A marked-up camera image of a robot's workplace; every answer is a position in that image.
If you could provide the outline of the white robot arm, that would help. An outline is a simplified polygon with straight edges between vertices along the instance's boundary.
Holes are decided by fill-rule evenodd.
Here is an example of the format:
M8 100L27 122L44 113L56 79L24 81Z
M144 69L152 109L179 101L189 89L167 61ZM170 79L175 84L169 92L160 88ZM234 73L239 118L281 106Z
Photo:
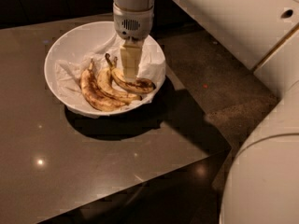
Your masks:
M299 224L298 0L172 0L235 56L177 67L229 153L174 172L126 224Z

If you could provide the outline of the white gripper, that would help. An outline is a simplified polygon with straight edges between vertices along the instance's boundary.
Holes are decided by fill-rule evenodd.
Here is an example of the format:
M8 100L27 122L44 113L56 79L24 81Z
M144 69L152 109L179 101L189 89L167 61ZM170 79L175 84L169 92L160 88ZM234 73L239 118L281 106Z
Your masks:
M120 48L124 77L135 79L142 56L143 41L150 34L153 24L153 8L130 11L113 5L114 28L120 38L126 40Z

